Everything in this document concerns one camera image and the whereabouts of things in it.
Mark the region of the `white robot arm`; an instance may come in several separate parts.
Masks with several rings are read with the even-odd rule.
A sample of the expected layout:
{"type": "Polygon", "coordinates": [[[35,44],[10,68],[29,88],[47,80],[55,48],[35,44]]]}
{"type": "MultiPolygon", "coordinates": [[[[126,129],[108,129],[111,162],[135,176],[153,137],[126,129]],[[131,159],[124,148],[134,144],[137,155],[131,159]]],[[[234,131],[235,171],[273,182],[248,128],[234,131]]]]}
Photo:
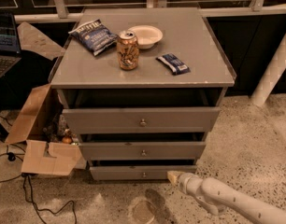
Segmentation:
{"type": "Polygon", "coordinates": [[[167,178],[212,215],[219,215],[229,207],[253,224],[286,224],[286,211],[232,189],[213,177],[203,179],[192,173],[168,171],[167,178]]]}

